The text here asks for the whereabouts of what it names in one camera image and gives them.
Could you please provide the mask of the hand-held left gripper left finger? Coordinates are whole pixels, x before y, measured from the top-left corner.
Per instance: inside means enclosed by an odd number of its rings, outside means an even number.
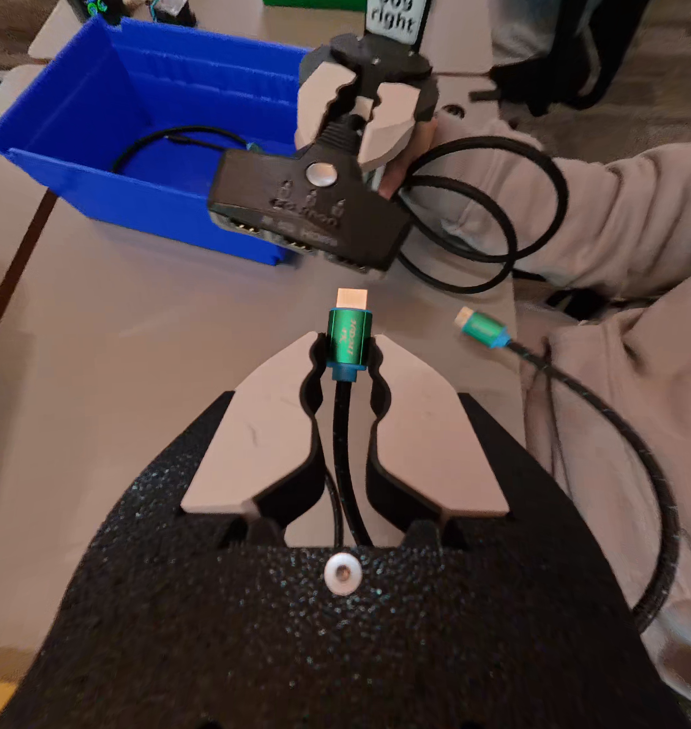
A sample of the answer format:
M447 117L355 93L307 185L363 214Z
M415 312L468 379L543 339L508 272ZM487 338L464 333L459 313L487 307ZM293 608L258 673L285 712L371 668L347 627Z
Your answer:
M326 465L316 414L326 338L309 332L236 388L181 501L187 514L304 515Z

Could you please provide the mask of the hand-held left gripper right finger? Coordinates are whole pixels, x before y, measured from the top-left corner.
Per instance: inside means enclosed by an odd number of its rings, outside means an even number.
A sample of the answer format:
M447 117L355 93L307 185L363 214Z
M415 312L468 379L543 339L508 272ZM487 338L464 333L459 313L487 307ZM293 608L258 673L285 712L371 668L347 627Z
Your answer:
M366 491L385 518L495 518L509 512L457 391L386 335L372 340Z

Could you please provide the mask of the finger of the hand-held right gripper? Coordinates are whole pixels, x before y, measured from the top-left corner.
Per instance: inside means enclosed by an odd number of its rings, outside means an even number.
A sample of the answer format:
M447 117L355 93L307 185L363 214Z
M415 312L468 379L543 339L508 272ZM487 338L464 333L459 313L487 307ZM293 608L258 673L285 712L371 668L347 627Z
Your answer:
M338 63L324 61L300 85L297 96L295 149L303 150L322 133L330 107L339 93L351 86L357 74Z
M405 149L415 126L421 91L406 83L382 82L375 94L379 103L368 109L357 157L362 171L384 167Z

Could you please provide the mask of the blue plastic bin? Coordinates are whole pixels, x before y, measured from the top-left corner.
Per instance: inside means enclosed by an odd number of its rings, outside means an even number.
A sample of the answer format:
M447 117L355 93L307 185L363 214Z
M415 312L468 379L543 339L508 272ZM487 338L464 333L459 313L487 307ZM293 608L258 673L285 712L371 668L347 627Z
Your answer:
M207 199L221 152L161 139L214 128L294 151L306 50L175 25L88 21L0 119L0 155L83 215L247 260L288 252L214 224Z

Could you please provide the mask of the person's right forearm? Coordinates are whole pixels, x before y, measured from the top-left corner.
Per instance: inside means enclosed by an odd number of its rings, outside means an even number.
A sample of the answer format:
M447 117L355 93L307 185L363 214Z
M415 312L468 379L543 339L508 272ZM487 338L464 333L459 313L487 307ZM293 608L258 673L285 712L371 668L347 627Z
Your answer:
M566 179L566 217L540 250L516 268L559 288L644 297L691 277L691 144L668 144L607 164L555 159ZM468 150L424 166L422 174L462 181L505 211L521 249L555 215L551 180L529 159Z

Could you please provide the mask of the person's right hand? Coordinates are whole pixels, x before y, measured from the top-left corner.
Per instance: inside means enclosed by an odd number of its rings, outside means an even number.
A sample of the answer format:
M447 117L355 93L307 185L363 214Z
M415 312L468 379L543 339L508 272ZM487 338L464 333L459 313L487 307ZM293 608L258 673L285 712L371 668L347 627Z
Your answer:
M431 149L437 127L436 117L428 122L415 124L405 148L385 166L377 188L381 197L390 200L397 193L414 161Z

